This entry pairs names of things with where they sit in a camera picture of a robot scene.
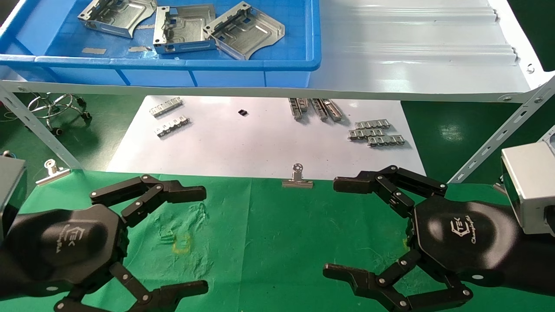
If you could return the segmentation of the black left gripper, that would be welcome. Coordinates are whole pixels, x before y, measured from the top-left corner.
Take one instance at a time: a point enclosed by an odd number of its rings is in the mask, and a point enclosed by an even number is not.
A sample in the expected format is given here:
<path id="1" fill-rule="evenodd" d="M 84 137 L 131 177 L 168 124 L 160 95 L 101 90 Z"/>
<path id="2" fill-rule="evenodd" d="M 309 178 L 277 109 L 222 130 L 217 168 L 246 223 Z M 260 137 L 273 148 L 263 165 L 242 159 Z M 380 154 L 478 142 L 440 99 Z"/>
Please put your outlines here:
<path id="1" fill-rule="evenodd" d="M 114 277 L 136 298 L 129 312 L 174 312 L 183 298 L 208 292 L 205 280 L 149 292 L 121 264 L 128 244 L 124 221 L 102 204 L 18 214 L 9 229 L 9 298 L 69 292 L 55 312 L 105 312 L 82 300 Z"/>

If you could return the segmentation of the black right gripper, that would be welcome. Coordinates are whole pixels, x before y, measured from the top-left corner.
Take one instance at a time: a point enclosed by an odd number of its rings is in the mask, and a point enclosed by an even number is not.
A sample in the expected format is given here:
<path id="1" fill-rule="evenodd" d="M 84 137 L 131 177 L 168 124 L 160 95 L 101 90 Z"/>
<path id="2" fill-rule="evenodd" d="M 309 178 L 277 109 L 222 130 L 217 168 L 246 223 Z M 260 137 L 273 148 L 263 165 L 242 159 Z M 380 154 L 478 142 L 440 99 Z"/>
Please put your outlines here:
<path id="1" fill-rule="evenodd" d="M 380 274 L 324 265 L 323 276 L 349 283 L 355 296 L 376 300 L 389 312 L 438 312 L 463 306 L 473 298 L 462 282 L 491 288 L 507 282 L 507 260 L 522 234 L 511 207 L 448 200 L 444 198 L 446 184 L 395 165 L 360 171 L 355 177 L 337 176 L 333 189 L 376 194 L 400 217 L 411 217 L 414 229 L 417 250 L 405 253 Z M 415 207 L 402 190 L 428 199 Z M 416 267 L 446 288 L 402 295 L 395 284 Z"/>

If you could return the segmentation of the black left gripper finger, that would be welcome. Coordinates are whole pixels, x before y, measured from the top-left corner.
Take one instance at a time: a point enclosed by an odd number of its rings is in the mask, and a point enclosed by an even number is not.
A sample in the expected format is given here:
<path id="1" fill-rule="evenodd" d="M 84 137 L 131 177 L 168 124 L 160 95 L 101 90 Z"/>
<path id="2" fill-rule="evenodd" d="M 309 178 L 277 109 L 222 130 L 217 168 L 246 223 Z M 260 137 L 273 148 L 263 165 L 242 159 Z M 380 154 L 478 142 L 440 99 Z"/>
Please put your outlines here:
<path id="1" fill-rule="evenodd" d="M 158 180 L 150 175 L 117 182 L 93 190 L 90 194 L 92 204 L 103 204 L 106 207 L 133 200 L 121 211 L 121 219 L 131 228 L 163 203 L 201 202 L 206 198 L 204 186 L 182 186 L 178 180 Z"/>

